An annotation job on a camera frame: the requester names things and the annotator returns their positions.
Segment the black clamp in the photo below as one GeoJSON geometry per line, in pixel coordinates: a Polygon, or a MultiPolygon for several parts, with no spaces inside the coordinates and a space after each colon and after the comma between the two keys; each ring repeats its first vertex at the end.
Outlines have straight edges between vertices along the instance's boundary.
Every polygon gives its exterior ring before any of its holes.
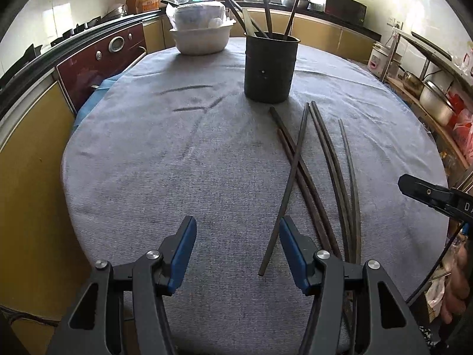
{"type": "Polygon", "coordinates": [[[280,221],[280,240],[296,286],[304,295],[315,295],[299,355],[336,354],[344,291],[353,291],[356,301],[352,354],[429,354],[409,308],[379,262],[350,264],[318,250],[288,216],[280,221]]]}
{"type": "Polygon", "coordinates": [[[186,216],[175,235],[134,263],[113,267],[98,260],[76,302],[62,318],[46,355],[125,354],[123,292],[133,292],[133,316],[141,355],[176,354],[162,295],[181,286],[197,236],[186,216]]]}
{"type": "Polygon", "coordinates": [[[469,194],[456,188],[434,185],[407,174],[399,178],[397,185],[407,197],[420,201],[450,218],[473,225],[473,197],[469,194]]]}

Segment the pink plastic bag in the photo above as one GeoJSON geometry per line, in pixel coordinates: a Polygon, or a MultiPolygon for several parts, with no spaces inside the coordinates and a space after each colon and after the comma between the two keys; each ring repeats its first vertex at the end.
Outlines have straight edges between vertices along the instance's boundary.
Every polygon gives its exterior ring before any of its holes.
{"type": "Polygon", "coordinates": [[[453,139],[466,157],[469,164],[473,164],[473,114],[463,109],[458,115],[453,127],[453,139]]]}

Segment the black microwave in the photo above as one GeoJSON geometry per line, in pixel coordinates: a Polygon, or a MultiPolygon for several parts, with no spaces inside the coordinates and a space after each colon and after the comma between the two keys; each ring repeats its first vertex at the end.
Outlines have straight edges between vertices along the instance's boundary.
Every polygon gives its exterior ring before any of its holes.
{"type": "Polygon", "coordinates": [[[354,25],[363,26],[366,5],[355,0],[311,0],[311,8],[354,25]]]}

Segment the gray tablecloth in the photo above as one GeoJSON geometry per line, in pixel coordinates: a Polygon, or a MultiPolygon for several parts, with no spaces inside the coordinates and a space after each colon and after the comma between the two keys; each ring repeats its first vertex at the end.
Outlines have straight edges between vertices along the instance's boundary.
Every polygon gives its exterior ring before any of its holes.
{"type": "MultiPolygon", "coordinates": [[[[244,39],[218,54],[175,48],[146,56],[80,124],[64,152],[70,217],[91,261],[136,260],[173,234],[185,215],[197,241],[182,287],[165,298],[176,344],[196,354],[295,354],[312,298],[295,286],[278,243],[261,263],[289,175],[269,105],[243,94],[244,39]]],[[[413,113],[368,72],[299,46],[289,99],[276,106],[294,139],[315,100],[341,162],[344,121],[359,187],[362,260],[375,258],[403,296],[442,250],[448,220],[404,197],[400,175],[446,185],[441,159],[413,113]]],[[[310,117],[302,156],[342,247],[325,157],[310,117]]],[[[288,207],[317,242],[297,187],[288,207]]],[[[347,343],[346,332],[341,346],[347,343]]]]}

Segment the metal screw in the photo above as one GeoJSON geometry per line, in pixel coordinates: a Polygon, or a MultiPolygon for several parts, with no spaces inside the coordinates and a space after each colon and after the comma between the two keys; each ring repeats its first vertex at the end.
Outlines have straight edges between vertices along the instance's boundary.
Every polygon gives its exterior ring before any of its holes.
{"type": "Polygon", "coordinates": [[[95,262],[95,268],[98,269],[98,270],[103,270],[105,267],[107,267],[107,264],[108,264],[108,262],[106,260],[98,259],[95,262]]]}
{"type": "Polygon", "coordinates": [[[368,267],[370,267],[372,270],[378,270],[381,267],[381,265],[376,260],[370,260],[368,262],[368,267]]]}
{"type": "Polygon", "coordinates": [[[149,259],[149,260],[154,260],[154,259],[157,259],[158,257],[161,256],[161,253],[157,250],[157,249],[152,249],[151,251],[148,251],[146,253],[146,257],[149,259]]]}
{"type": "Polygon", "coordinates": [[[317,251],[317,257],[319,259],[325,260],[330,257],[330,253],[328,251],[325,251],[324,249],[321,249],[320,251],[317,251]]]}

